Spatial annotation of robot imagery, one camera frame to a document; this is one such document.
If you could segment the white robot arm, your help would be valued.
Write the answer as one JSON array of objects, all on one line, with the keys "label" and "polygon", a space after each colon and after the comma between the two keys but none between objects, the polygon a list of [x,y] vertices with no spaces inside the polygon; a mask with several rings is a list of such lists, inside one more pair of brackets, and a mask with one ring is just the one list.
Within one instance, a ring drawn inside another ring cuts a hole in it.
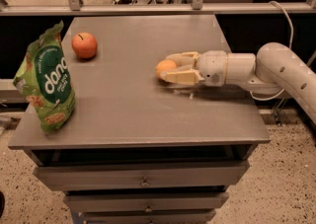
[{"label": "white robot arm", "polygon": [[181,85],[208,87],[236,85],[254,95],[279,96],[287,92],[316,122],[316,74],[287,46],[270,42],[256,54],[210,50],[166,57],[169,69],[160,79]]}]

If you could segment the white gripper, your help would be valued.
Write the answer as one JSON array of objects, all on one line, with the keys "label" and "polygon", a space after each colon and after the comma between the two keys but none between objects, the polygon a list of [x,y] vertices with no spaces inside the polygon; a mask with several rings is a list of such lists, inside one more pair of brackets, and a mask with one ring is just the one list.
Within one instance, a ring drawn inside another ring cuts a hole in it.
[{"label": "white gripper", "polygon": [[167,70],[160,73],[160,78],[166,82],[193,86],[202,81],[208,87],[224,85],[227,53],[221,50],[210,50],[201,55],[197,51],[175,53],[166,56],[177,67],[190,66],[197,70]]}]

